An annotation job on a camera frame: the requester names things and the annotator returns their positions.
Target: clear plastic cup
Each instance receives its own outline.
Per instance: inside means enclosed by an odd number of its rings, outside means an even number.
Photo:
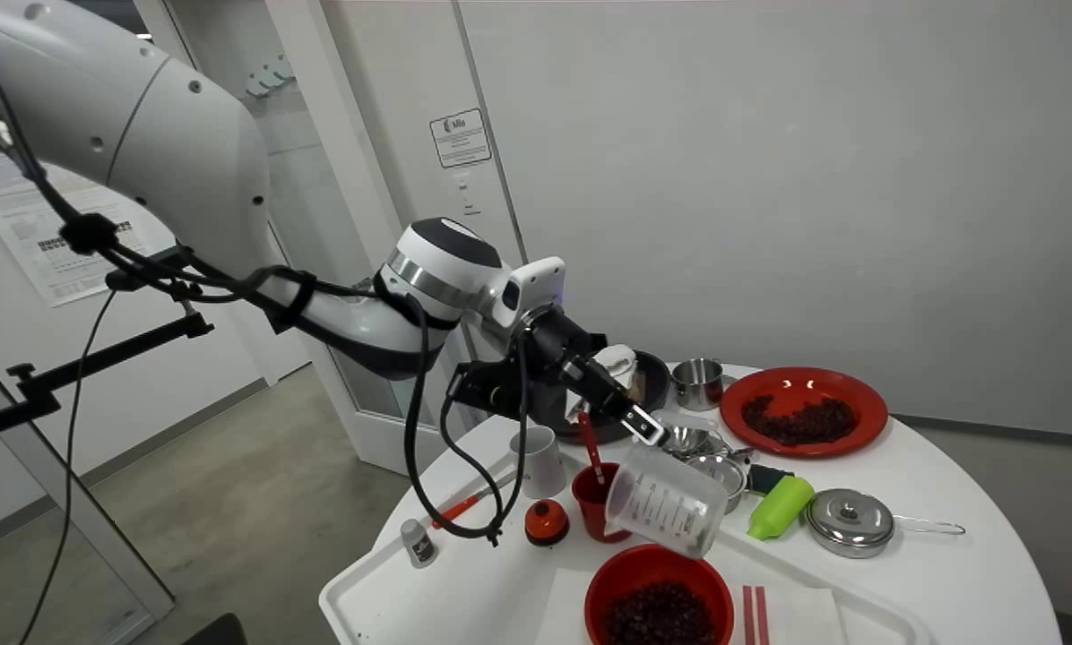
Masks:
[[[729,509],[724,483],[665,453],[626,448],[606,498],[606,523],[682,557],[705,557]]]

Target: black mount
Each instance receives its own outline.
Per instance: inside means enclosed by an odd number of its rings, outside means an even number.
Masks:
[[[182,318],[174,318],[167,325],[156,325],[156,331],[147,331],[139,337],[118,341],[118,343],[105,348],[105,350],[93,350],[84,360],[65,363],[65,366],[51,371],[51,374],[38,374],[38,378],[34,378],[34,366],[29,366],[29,363],[13,366],[8,374],[19,378],[19,387],[20,387],[25,402],[19,402],[12,409],[0,409],[0,433],[13,430],[20,424],[31,424],[38,415],[57,411],[62,402],[53,399],[53,392],[62,392],[62,387],[67,387],[76,379],[105,374],[105,371],[111,371],[118,363],[136,360],[136,356],[147,356],[147,350],[154,350],[161,343],[170,343],[174,337],[204,337],[210,331],[215,325],[209,325],[204,317],[190,313],[190,317],[182,317]]]
[[[456,402],[491,415],[529,415],[541,426],[570,430],[566,409],[566,360],[590,360],[606,348],[606,335],[573,325],[560,310],[545,310],[518,343],[527,350],[527,409],[518,409],[518,360],[515,343],[502,363],[462,363]]]
[[[62,226],[62,238],[76,254],[98,254],[98,252],[118,246],[113,234],[118,234],[118,226],[111,218],[105,218],[99,212],[67,218]]]

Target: green object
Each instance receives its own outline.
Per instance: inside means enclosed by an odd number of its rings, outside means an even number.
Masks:
[[[749,533],[756,540],[778,540],[809,501],[813,488],[802,476],[780,476],[778,488],[754,509]]]

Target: wall sign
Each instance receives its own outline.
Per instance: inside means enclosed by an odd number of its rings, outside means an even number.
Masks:
[[[462,169],[462,165],[481,165],[491,163],[491,139],[484,129],[484,116],[459,113],[431,121],[431,139],[437,151],[442,169]]]

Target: plastic container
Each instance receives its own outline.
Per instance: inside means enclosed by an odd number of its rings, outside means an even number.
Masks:
[[[611,476],[606,523],[698,559],[709,551],[729,501],[724,483],[696,467],[634,443]]]
[[[778,488],[754,509],[749,533],[756,540],[778,540],[809,501],[813,488],[802,476],[780,476]]]
[[[718,409],[721,383],[724,383],[721,363],[713,363],[713,360],[678,363],[678,371],[672,371],[678,409],[687,409],[687,411]]]
[[[596,470],[580,470],[570,488],[577,498],[585,531],[603,544],[631,537],[626,531],[615,531],[606,523],[606,498],[609,498],[609,483],[615,480],[615,472],[620,472],[615,461],[603,461],[603,483],[598,483]]]

